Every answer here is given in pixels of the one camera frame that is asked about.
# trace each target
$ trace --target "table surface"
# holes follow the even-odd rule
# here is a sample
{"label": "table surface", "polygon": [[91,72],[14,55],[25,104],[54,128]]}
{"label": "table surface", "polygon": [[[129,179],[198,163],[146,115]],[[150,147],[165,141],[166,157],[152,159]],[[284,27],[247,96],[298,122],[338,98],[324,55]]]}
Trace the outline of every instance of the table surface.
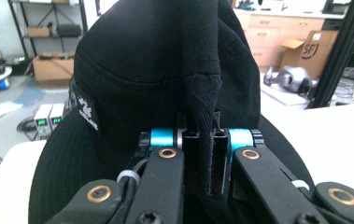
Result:
{"label": "table surface", "polygon": [[[354,105],[266,116],[296,148],[314,182],[354,189]],[[29,191],[45,141],[13,147],[0,165],[0,223],[27,223]]]}

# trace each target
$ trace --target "white zip tie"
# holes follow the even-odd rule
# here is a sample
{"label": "white zip tie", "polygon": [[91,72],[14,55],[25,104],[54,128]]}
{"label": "white zip tie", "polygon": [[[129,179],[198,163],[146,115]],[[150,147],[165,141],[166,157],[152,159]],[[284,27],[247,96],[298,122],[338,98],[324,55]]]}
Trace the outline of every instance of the white zip tie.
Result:
{"label": "white zip tie", "polygon": [[119,183],[121,178],[124,176],[133,178],[136,182],[136,185],[139,185],[139,182],[141,181],[141,177],[139,177],[139,174],[137,174],[136,172],[134,172],[132,170],[123,170],[120,172],[117,182]]}
{"label": "white zip tie", "polygon": [[300,189],[300,188],[305,188],[307,190],[310,190],[310,187],[303,181],[303,180],[293,180],[291,182],[295,188]]}

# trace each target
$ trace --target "green light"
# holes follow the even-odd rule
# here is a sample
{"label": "green light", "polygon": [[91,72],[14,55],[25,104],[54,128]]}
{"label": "green light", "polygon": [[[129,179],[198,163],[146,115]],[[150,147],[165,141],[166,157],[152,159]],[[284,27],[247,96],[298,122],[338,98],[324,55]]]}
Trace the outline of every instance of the green light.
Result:
{"label": "green light", "polygon": [[40,119],[37,121],[37,125],[40,126],[40,125],[46,125],[46,120],[45,119]]}
{"label": "green light", "polygon": [[56,119],[52,119],[52,123],[53,124],[57,124],[61,122],[61,118],[56,118]]}

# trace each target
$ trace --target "blue anodized part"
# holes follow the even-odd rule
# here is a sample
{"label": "blue anodized part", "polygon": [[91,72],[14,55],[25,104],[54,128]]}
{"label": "blue anodized part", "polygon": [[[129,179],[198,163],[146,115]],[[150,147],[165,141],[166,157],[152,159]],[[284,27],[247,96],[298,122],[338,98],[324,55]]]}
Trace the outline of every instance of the blue anodized part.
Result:
{"label": "blue anodized part", "polygon": [[229,135],[232,148],[230,162],[233,160],[233,154],[236,149],[240,147],[254,147],[253,136],[249,129],[229,129]]}
{"label": "blue anodized part", "polygon": [[155,128],[150,133],[151,147],[171,147],[174,144],[174,131],[169,128]]}

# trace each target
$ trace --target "cardboard box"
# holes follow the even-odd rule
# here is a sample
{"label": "cardboard box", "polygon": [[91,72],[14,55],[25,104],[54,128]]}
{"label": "cardboard box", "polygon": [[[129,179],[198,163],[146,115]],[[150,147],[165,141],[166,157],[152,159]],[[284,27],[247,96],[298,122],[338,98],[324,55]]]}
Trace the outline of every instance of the cardboard box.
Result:
{"label": "cardboard box", "polygon": [[285,40],[282,46],[286,49],[280,68],[286,65],[303,67],[313,79],[318,79],[337,34],[337,31],[311,31],[306,40]]}
{"label": "cardboard box", "polygon": [[47,26],[28,26],[27,34],[30,37],[49,37],[51,36],[51,28]]}
{"label": "cardboard box", "polygon": [[74,74],[75,52],[43,53],[32,60],[37,81],[69,80]]}

